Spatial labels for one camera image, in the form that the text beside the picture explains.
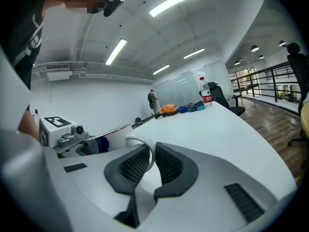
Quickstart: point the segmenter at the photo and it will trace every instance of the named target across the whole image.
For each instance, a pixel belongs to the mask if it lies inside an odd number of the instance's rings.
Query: orange cloth
[[[172,104],[164,105],[163,107],[161,107],[160,113],[162,114],[174,113],[176,110],[177,110],[177,106],[174,103],[172,103]]]

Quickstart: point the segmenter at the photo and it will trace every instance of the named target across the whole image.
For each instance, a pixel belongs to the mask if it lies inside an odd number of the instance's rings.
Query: black t-shirt
[[[9,1],[7,6],[1,6],[0,43],[12,67],[30,89],[32,66],[41,46],[45,0]]]

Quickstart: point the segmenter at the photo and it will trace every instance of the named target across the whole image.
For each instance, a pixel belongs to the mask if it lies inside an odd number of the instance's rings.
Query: water bottle
[[[212,107],[211,91],[209,90],[208,84],[205,81],[204,77],[201,77],[200,81],[201,81],[200,89],[202,92],[202,97],[203,97],[205,108],[207,109],[207,108]]]

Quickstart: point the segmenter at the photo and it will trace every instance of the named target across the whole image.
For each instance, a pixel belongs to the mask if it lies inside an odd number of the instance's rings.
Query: bottle label
[[[209,90],[202,91],[203,101],[204,103],[212,102],[211,100],[211,93]]]

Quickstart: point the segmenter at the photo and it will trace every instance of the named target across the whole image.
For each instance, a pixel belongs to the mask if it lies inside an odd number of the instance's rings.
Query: mug
[[[117,129],[100,135],[100,137],[102,136],[104,136],[110,143],[108,151],[114,151],[135,145],[136,142],[134,142],[134,140],[146,144],[152,154],[152,159],[147,168],[147,171],[149,171],[155,163],[155,143],[150,138],[147,138],[145,135],[135,133],[131,125],[119,127]]]

